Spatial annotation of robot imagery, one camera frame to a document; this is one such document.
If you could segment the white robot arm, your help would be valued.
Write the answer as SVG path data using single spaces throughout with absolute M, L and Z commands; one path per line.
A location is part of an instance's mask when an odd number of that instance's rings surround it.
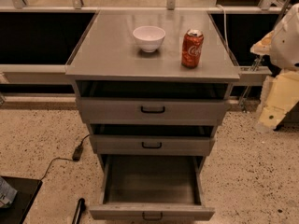
M 271 64 L 280 68 L 278 75 L 263 83 L 256 124 L 263 133 L 276 129 L 299 102 L 299 5 L 293 5 L 250 52 L 268 55 Z

